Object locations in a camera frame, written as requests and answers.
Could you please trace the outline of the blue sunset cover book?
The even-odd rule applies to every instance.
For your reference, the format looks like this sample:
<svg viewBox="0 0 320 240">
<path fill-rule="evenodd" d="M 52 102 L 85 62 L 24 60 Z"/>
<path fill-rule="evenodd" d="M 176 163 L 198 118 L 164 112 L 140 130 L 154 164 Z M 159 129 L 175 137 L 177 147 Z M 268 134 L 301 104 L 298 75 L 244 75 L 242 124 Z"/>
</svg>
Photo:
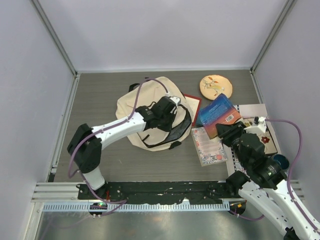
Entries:
<svg viewBox="0 0 320 240">
<path fill-rule="evenodd" d="M 198 112 L 199 120 L 209 139 L 218 136 L 216 124 L 232 125 L 242 118 L 235 106 L 223 93 Z"/>
</svg>

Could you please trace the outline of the cream canvas backpack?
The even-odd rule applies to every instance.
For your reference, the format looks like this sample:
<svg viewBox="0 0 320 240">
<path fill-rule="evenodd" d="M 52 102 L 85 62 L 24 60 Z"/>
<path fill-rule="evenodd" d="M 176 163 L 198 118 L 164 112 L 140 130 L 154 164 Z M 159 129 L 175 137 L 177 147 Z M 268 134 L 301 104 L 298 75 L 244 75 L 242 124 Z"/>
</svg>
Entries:
<svg viewBox="0 0 320 240">
<path fill-rule="evenodd" d="M 193 111 L 179 88 L 167 77 L 150 80 L 141 88 L 132 84 L 127 94 L 117 100 L 117 119 L 132 111 L 146 121 L 142 132 L 127 138 L 133 146 L 151 152 L 179 146 L 191 132 Z"/>
</svg>

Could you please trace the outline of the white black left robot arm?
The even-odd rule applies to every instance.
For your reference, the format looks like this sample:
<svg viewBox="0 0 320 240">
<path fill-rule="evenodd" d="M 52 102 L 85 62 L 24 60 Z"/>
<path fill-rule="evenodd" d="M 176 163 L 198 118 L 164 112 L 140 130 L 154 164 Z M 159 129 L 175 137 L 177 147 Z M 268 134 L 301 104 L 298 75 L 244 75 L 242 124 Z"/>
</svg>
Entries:
<svg viewBox="0 0 320 240">
<path fill-rule="evenodd" d="M 93 198 L 100 200 L 107 192 L 106 181 L 99 168 L 102 150 L 122 138 L 148 129 L 170 131 L 180 103 L 177 96 L 163 96 L 152 107 L 134 108 L 130 115 L 108 124 L 89 127 L 85 123 L 78 127 L 67 151 L 71 162 L 77 164 L 86 180 Z"/>
</svg>

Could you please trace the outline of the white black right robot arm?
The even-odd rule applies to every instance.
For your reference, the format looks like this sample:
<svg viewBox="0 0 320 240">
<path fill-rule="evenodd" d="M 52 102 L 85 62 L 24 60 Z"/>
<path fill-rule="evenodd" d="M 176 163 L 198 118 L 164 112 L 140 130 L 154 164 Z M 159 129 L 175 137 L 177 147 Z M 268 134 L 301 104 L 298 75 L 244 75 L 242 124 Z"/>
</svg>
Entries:
<svg viewBox="0 0 320 240">
<path fill-rule="evenodd" d="M 244 172 L 235 171 L 226 179 L 226 193 L 244 198 L 278 229 L 285 240 L 318 240 L 320 223 L 304 206 L 291 186 L 290 177 L 254 132 L 242 122 L 216 124 L 222 143 L 235 153 Z"/>
</svg>

